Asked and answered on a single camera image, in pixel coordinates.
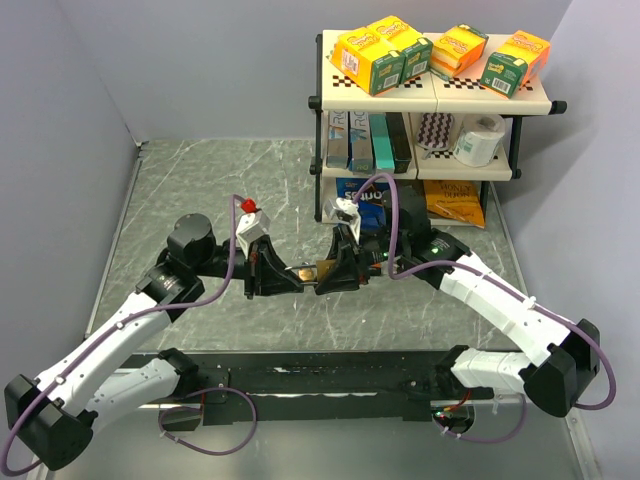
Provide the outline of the large brass padlock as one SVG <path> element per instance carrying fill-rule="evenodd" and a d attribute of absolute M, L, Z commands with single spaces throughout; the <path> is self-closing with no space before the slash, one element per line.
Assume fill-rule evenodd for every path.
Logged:
<path fill-rule="evenodd" d="M 305 285 L 316 285 L 329 273 L 334 263 L 334 260 L 324 259 L 288 266 L 285 270 L 292 272 Z"/>

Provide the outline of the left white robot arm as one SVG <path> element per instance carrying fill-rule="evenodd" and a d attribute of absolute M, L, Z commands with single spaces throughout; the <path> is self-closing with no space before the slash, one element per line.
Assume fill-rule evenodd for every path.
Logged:
<path fill-rule="evenodd" d="M 187 214 L 176 222 L 157 263 L 117 311 L 80 346 L 34 378 L 14 377 L 4 389 L 10 434 L 1 470 L 16 475 L 8 453 L 20 440 L 39 464 L 59 470 L 87 448 L 98 431 L 151 400 L 191 399 L 197 366 L 169 349 L 132 374 L 112 374 L 148 338 L 186 310 L 205 306 L 240 279 L 247 297 L 299 293 L 304 283 L 275 253 L 262 211 L 232 217 L 227 242 L 218 245 L 210 220 Z"/>

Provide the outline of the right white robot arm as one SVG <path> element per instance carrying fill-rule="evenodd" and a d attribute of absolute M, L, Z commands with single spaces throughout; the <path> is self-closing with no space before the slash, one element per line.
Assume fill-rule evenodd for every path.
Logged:
<path fill-rule="evenodd" d="M 453 235 L 432 226 L 426 202 L 407 185 L 377 175 L 344 196 L 316 199 L 332 223 L 328 267 L 317 294 L 356 290 L 383 264 L 392 280 L 414 276 L 468 306 L 516 345 L 514 351 L 452 348 L 439 364 L 438 390 L 459 398 L 475 388 L 509 390 L 554 417 L 581 408 L 600 370 L 611 369 L 598 328 L 573 322 L 527 296 Z"/>

